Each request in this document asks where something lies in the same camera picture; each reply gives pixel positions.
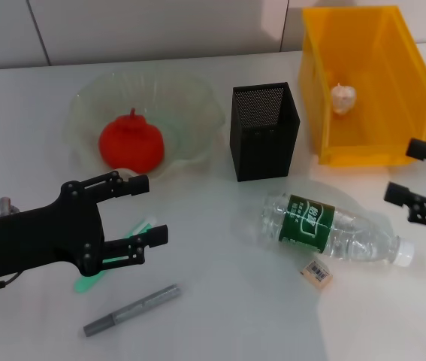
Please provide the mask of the beige eraser with barcode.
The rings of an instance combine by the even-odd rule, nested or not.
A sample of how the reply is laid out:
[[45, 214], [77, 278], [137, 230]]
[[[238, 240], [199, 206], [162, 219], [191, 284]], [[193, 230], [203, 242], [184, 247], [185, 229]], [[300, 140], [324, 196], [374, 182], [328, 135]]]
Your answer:
[[304, 266], [300, 273], [318, 290], [323, 290], [333, 278], [328, 268], [315, 259]]

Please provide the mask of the clear green-label water bottle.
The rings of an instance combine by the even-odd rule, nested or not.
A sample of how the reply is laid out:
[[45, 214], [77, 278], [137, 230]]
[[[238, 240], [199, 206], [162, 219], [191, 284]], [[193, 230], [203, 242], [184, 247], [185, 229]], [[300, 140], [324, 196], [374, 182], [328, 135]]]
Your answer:
[[270, 240], [345, 261], [407, 267], [415, 254], [411, 241], [366, 217], [286, 193], [265, 199], [261, 233]]

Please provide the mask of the grey marker pen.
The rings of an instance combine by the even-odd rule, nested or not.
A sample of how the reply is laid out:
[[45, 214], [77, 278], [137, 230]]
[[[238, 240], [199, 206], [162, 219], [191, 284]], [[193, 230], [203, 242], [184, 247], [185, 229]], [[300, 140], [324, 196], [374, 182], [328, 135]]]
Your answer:
[[170, 285], [85, 325], [83, 327], [83, 333], [86, 337], [97, 335], [106, 329], [114, 327], [175, 299], [181, 292], [180, 287], [176, 284]]

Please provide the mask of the green retractable pen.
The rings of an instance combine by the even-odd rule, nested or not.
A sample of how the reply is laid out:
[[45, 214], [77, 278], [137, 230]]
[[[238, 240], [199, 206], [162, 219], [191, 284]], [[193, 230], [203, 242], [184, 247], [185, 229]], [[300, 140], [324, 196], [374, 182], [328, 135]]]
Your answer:
[[[156, 225], [157, 219], [155, 217], [147, 217], [140, 221], [133, 227], [125, 236], [130, 238], [133, 235], [145, 233]], [[106, 271], [101, 271], [92, 277], [80, 276], [73, 285], [74, 292], [82, 294], [89, 292], [106, 274]]]

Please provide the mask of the yellow plastic bin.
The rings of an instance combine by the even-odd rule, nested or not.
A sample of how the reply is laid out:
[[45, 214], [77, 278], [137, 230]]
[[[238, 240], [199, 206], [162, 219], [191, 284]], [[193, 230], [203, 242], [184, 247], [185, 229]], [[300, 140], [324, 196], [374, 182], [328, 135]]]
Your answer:
[[[305, 8], [298, 83], [319, 163], [406, 165], [412, 138], [426, 141], [426, 64], [396, 6]], [[331, 89], [356, 89], [347, 114]]]

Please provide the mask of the white paper ball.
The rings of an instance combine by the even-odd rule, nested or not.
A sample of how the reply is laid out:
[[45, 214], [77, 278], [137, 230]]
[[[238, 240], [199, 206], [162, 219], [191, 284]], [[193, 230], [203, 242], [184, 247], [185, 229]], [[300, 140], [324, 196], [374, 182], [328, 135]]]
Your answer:
[[356, 89], [352, 86], [343, 86], [338, 83], [331, 89], [331, 107], [335, 114], [347, 114], [354, 108], [356, 99]]

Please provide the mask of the red-orange toy orange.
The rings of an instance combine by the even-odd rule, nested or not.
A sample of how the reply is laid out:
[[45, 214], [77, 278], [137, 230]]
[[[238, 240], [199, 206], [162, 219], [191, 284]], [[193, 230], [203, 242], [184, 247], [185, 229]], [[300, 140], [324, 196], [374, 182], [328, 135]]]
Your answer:
[[98, 150], [111, 168], [127, 168], [138, 174], [154, 170], [165, 157], [161, 132], [134, 108], [103, 128]]

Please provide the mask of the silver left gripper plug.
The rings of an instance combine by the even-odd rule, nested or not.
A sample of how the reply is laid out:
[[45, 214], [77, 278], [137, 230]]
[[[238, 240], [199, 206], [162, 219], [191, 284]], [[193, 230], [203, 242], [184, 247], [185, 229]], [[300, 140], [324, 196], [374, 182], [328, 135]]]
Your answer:
[[0, 216], [5, 217], [12, 214], [17, 214], [20, 211], [11, 204], [11, 199], [8, 197], [0, 198]]

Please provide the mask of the green glass fruit bowl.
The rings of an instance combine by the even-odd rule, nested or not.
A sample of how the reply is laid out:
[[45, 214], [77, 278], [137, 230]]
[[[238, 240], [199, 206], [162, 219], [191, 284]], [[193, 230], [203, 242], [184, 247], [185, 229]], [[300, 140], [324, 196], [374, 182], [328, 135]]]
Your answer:
[[111, 170], [102, 159], [102, 129], [135, 109], [156, 126], [165, 143], [161, 164], [149, 172], [160, 178], [172, 168], [201, 162], [225, 124], [225, 113], [209, 83], [169, 68], [124, 68], [103, 74], [71, 100], [63, 138], [79, 166], [90, 175]]

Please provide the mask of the black mesh pen holder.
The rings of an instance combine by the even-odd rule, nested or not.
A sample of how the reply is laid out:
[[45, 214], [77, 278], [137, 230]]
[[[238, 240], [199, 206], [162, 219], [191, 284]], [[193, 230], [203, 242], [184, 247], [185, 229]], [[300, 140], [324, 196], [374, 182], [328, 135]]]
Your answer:
[[237, 181], [286, 177], [300, 124], [288, 83], [233, 88], [229, 144]]

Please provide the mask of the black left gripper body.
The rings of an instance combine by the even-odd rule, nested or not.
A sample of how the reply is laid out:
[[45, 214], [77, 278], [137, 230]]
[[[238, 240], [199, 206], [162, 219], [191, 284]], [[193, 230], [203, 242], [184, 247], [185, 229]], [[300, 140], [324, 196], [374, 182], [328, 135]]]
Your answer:
[[71, 181], [52, 204], [0, 217], [0, 277], [54, 262], [93, 276], [101, 270], [103, 243], [96, 201], [81, 182]]

